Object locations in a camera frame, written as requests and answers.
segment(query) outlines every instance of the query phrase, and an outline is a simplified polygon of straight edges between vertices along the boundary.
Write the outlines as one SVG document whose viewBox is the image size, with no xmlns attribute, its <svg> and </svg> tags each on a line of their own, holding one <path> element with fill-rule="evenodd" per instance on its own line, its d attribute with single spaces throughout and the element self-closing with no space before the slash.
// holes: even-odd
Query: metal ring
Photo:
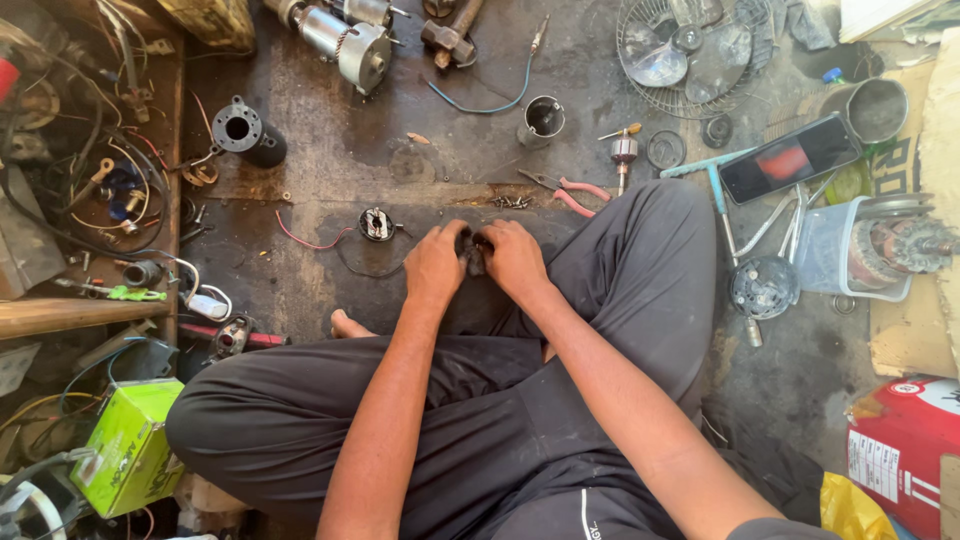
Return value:
<svg viewBox="0 0 960 540">
<path fill-rule="evenodd" d="M 848 306 L 841 306 L 840 302 L 844 301 L 849 303 Z M 834 294 L 833 295 L 833 310 L 836 311 L 837 315 L 848 316 L 853 314 L 856 311 L 856 299 L 853 296 L 847 296 L 843 294 Z"/>
</svg>

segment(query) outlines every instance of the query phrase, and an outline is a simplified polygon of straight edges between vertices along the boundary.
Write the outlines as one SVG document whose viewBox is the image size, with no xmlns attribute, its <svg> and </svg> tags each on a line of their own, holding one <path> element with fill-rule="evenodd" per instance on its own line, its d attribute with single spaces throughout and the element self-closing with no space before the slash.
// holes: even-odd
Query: transparent plastic box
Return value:
<svg viewBox="0 0 960 540">
<path fill-rule="evenodd" d="M 851 291 L 847 287 L 847 252 L 856 210 L 870 197 L 857 197 L 843 205 L 808 210 L 800 233 L 796 264 L 800 288 L 806 292 L 845 294 L 900 302 L 910 291 L 913 276 L 883 289 Z"/>
</svg>

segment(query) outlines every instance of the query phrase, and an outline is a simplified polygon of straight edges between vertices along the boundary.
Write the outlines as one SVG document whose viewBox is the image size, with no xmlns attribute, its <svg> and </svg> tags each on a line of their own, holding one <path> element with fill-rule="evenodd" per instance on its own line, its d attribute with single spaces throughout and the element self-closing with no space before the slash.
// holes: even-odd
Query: leg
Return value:
<svg viewBox="0 0 960 540">
<path fill-rule="evenodd" d="M 696 412 L 716 279 L 713 210 L 700 188 L 670 179 L 629 190 L 567 240 L 547 273 L 618 351 Z M 542 337 L 516 307 L 493 333 Z"/>
<path fill-rule="evenodd" d="M 350 421 L 389 343 L 390 336 L 339 339 L 211 366 L 171 409 L 170 446 L 241 501 L 316 521 Z M 465 527 L 471 513 L 478 518 L 540 466 L 545 453 L 530 434 L 523 401 L 509 389 L 540 368 L 537 340 L 438 340 L 404 536 Z"/>
</svg>

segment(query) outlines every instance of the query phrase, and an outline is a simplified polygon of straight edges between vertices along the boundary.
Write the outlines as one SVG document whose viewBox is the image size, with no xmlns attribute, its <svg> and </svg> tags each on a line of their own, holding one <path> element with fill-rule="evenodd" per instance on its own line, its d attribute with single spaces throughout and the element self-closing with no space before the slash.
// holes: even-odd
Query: pliers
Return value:
<svg viewBox="0 0 960 540">
<path fill-rule="evenodd" d="M 609 202 L 611 199 L 611 194 L 608 193 L 603 188 L 593 185 L 593 184 L 584 184 L 582 182 L 571 182 L 566 178 L 560 178 L 559 180 L 550 178 L 545 174 L 532 173 L 530 171 L 525 171 L 523 169 L 517 169 L 516 172 L 522 174 L 523 176 L 529 178 L 530 180 L 536 182 L 537 184 L 546 187 L 547 189 L 553 189 L 553 198 L 560 199 L 564 201 L 567 206 L 571 207 L 573 211 L 579 213 L 584 217 L 593 217 L 596 212 L 591 212 L 584 207 L 581 207 L 579 203 L 573 200 L 573 197 L 570 196 L 566 190 L 570 191 L 587 191 L 600 197 L 604 202 Z"/>
</svg>

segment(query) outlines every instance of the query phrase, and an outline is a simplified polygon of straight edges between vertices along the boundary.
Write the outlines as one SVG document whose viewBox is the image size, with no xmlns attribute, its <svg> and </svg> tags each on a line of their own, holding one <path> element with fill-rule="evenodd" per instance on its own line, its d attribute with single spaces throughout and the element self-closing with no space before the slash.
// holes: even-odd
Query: yellow plastic bag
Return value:
<svg viewBox="0 0 960 540">
<path fill-rule="evenodd" d="M 879 504 L 846 477 L 824 473 L 820 488 L 820 526 L 843 540 L 897 540 Z"/>
</svg>

